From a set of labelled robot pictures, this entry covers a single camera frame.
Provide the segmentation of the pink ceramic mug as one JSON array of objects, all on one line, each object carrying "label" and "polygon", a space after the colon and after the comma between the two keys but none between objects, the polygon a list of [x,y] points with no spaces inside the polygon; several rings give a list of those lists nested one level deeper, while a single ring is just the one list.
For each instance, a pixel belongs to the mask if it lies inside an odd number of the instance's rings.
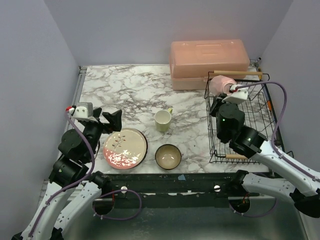
[{"label": "pink ceramic mug", "polygon": [[219,96],[221,94],[230,95],[230,87],[236,85],[236,81],[233,78],[229,78],[223,75],[218,75],[212,78],[209,83],[209,92],[213,96]]}]

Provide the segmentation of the yellow-green ceramic mug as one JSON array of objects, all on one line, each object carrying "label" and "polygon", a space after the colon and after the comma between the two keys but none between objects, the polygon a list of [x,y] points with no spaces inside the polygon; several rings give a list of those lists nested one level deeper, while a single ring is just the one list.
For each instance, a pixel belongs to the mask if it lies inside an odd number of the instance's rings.
[{"label": "yellow-green ceramic mug", "polygon": [[173,109],[169,108],[168,110],[159,110],[154,115],[155,128],[159,132],[167,132],[170,128],[172,120]]}]

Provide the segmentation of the dark bowl cream inside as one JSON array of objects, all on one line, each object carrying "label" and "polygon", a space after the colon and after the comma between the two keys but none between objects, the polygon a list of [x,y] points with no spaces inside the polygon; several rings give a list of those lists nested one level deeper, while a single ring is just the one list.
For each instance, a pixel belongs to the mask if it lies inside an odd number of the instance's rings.
[{"label": "dark bowl cream inside", "polygon": [[161,145],[155,152],[157,165],[164,170],[173,170],[182,161],[181,151],[173,144]]}]

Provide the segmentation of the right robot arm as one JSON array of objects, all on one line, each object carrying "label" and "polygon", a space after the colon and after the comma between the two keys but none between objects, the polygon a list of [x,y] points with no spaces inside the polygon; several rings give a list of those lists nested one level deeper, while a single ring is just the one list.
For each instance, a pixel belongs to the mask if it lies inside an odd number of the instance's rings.
[{"label": "right robot arm", "polygon": [[239,170],[236,184],[248,193],[259,193],[292,203],[301,213],[320,216],[320,174],[295,160],[259,131],[244,124],[237,104],[213,98],[210,115],[216,119],[216,135],[239,155],[274,170],[282,178],[267,178]]}]

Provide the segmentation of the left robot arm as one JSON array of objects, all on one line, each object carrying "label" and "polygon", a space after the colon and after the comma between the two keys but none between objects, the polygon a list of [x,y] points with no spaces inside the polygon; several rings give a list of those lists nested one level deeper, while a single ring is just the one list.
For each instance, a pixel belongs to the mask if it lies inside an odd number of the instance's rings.
[{"label": "left robot arm", "polygon": [[89,102],[66,108],[73,126],[58,146],[61,155],[49,175],[46,192],[26,229],[14,240],[62,240],[72,223],[98,198],[110,190],[109,178],[94,171],[95,154],[103,134],[122,130],[122,111],[103,112]]}]

